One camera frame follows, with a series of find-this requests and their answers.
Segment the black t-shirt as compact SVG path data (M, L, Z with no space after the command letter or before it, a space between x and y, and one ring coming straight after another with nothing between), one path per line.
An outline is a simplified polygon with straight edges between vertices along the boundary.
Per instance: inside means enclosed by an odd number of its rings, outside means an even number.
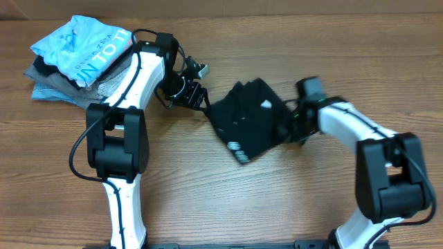
M205 112L215 133L241 164L247 164L288 138L290 110L262 79L237 82Z

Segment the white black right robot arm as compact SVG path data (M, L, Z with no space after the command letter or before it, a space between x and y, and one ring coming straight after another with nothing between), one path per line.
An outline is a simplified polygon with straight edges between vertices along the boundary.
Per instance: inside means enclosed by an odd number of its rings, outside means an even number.
M430 222L437 211L420 139L372 121L339 97L298 98L289 118L291 140L304 144L323 133L355 154L357 208L326 240L298 240L296 248L388 248L392 228Z

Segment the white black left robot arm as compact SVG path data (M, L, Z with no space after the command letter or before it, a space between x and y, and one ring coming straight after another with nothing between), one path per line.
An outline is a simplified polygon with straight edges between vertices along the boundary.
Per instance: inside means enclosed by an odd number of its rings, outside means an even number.
M150 147L144 110L155 95L167 109L178 106L204 111L207 90L199 81L209 72L170 33L157 33L153 42L135 41L132 62L123 81L103 104L87 109L87 158L107 193L112 235L108 248L146 248L147 229L141 210L141 177L147 168Z

